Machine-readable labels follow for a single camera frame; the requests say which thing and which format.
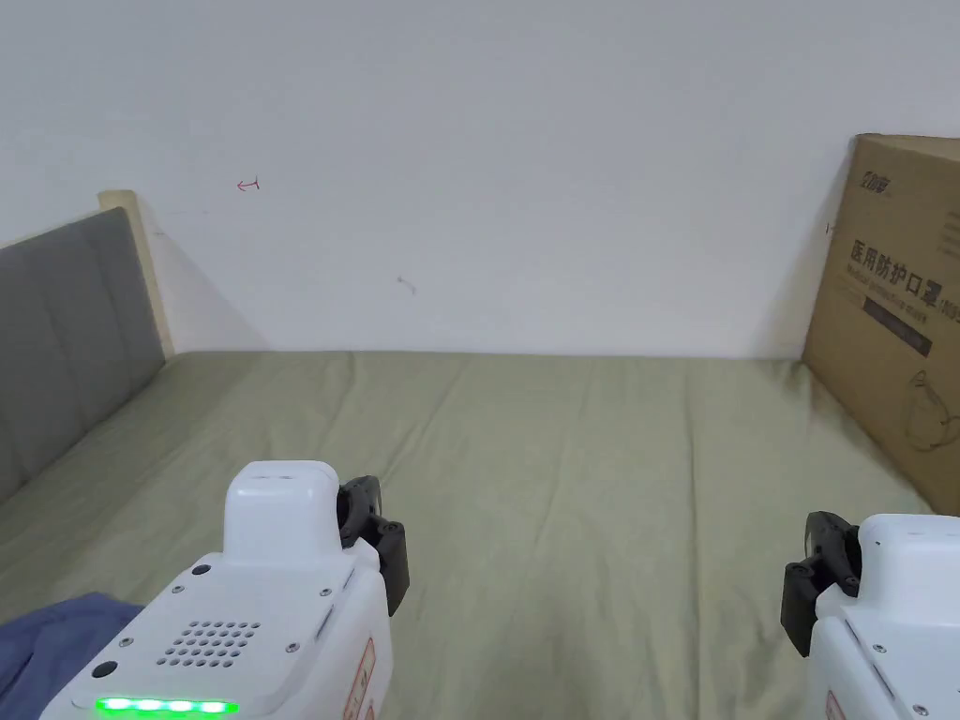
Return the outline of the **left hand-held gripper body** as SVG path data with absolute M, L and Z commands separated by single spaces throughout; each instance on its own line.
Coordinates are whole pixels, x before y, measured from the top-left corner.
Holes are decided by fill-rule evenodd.
M 222 550 L 178 573 L 46 719 L 378 719 L 393 671 L 381 482 L 320 461 L 231 481 Z

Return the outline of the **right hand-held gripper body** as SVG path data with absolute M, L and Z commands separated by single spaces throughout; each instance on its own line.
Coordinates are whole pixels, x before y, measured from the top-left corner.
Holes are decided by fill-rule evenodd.
M 805 718 L 958 718 L 958 517 L 873 515 L 857 545 L 855 595 L 815 604 Z

